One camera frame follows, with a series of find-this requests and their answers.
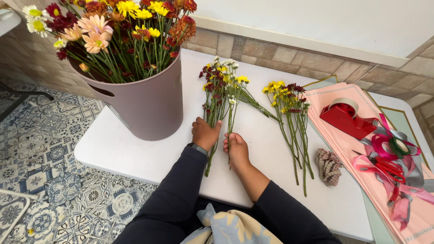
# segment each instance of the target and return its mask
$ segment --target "tape dispenser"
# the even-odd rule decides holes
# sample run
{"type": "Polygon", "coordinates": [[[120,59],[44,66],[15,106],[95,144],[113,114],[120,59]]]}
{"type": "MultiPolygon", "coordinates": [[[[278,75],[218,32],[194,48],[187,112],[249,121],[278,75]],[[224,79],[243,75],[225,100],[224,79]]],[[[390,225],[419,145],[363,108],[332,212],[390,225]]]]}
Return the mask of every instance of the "tape dispenser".
{"type": "Polygon", "coordinates": [[[348,98],[337,98],[324,107],[319,116],[332,126],[358,140],[377,129],[377,118],[361,118],[357,115],[358,104],[348,98]]]}

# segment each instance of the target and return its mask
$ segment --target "red scissors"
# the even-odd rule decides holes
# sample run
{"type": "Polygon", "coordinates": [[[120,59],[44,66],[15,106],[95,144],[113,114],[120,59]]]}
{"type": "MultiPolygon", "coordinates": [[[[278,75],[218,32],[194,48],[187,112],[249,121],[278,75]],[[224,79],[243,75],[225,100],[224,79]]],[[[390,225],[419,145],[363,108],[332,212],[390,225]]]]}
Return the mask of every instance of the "red scissors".
{"type": "MultiPolygon", "coordinates": [[[[354,150],[353,152],[359,155],[363,155],[360,152],[354,150]]],[[[378,170],[382,171],[391,180],[402,184],[405,183],[405,177],[403,175],[402,167],[399,166],[398,164],[382,157],[377,157],[377,158],[367,157],[367,158],[372,163],[372,165],[374,165],[378,170]]]]}

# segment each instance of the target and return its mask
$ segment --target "dark sleeve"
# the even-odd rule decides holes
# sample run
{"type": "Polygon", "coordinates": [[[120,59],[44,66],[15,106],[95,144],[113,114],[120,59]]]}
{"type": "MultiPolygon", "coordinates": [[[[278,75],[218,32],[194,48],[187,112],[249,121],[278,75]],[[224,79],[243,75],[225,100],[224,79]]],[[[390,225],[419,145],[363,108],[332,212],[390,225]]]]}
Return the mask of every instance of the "dark sleeve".
{"type": "Polygon", "coordinates": [[[185,147],[158,188],[113,244],[179,244],[201,188],[207,156],[185,147]]]}
{"type": "Polygon", "coordinates": [[[303,204],[270,181],[252,211],[285,244],[341,243],[303,204]]]}

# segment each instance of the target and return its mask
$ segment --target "right hand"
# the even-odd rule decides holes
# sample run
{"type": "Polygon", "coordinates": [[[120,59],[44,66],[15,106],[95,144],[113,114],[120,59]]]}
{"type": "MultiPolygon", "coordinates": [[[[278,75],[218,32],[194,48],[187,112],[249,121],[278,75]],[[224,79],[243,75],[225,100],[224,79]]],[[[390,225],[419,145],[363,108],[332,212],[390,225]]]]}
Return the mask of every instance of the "right hand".
{"type": "Polygon", "coordinates": [[[230,167],[236,171],[240,167],[251,165],[249,160],[249,149],[244,139],[237,133],[231,133],[229,135],[228,143],[227,133],[224,134],[224,136],[226,139],[223,141],[223,152],[229,154],[230,167]]]}

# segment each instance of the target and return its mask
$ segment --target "white table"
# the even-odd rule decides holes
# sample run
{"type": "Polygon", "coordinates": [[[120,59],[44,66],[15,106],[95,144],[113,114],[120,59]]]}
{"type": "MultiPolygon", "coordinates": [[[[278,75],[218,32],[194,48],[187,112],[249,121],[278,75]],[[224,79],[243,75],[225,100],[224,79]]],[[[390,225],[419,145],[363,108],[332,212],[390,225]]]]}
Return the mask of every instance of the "white table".
{"type": "MultiPolygon", "coordinates": [[[[176,162],[184,146],[191,142],[192,122],[203,115],[201,105],[205,100],[205,92],[202,85],[205,79],[199,79],[198,74],[213,58],[211,55],[182,50],[184,120],[172,136],[155,142],[138,139],[106,107],[78,142],[74,152],[76,159],[89,167],[158,185],[176,162]]],[[[269,101],[261,90],[269,81],[284,80],[286,83],[296,82],[299,85],[315,81],[246,63],[240,63],[237,74],[251,79],[248,90],[266,108],[270,107],[269,101]]],[[[429,153],[410,106],[392,97],[378,94],[372,96],[382,106],[406,111],[422,150],[426,152],[427,159],[433,162],[433,156],[429,153]]],[[[342,170],[336,187],[326,187],[319,179],[315,153],[318,148],[327,146],[310,126],[307,130],[309,155],[315,180],[306,180],[306,198],[303,195],[302,173],[299,170],[300,185],[297,186],[292,156],[276,121],[265,117],[252,106],[240,103],[234,131],[240,133],[248,143],[252,164],[304,204],[332,232],[373,242],[361,188],[355,179],[346,170],[342,170]]],[[[224,133],[225,126],[221,130],[219,146],[222,146],[224,133]]],[[[221,150],[214,155],[210,175],[203,178],[199,193],[221,202],[252,206],[237,176],[233,171],[229,171],[227,156],[221,150]]]]}

